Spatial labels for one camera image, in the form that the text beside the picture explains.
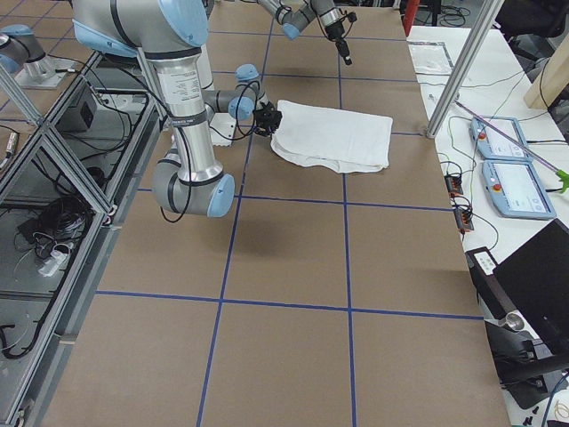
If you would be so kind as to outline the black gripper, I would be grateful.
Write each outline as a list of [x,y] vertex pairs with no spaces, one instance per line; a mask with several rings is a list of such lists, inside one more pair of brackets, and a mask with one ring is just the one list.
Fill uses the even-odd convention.
[[259,136],[269,137],[279,128],[282,118],[282,112],[272,102],[262,102],[253,112],[253,131]]
[[330,41],[336,42],[336,48],[339,56],[342,58],[346,66],[350,66],[352,64],[352,59],[348,43],[344,39],[345,29],[343,22],[345,19],[345,16],[325,15],[324,27],[326,38]]

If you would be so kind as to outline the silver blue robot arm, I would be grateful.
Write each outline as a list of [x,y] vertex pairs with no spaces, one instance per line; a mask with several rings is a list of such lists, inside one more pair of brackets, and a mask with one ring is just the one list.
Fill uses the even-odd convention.
[[208,37],[200,1],[75,1],[76,39],[94,51],[126,58],[139,52],[155,70],[156,97],[172,123],[172,148],[156,165],[152,189],[163,210],[222,217],[235,180],[215,158],[206,92],[197,60]]
[[303,5],[297,10],[293,10],[283,1],[260,0],[257,4],[276,20],[290,40],[297,38],[316,20],[324,37],[334,43],[345,65],[352,64],[346,37],[353,23],[357,21],[355,12],[342,10],[334,1],[303,1]]

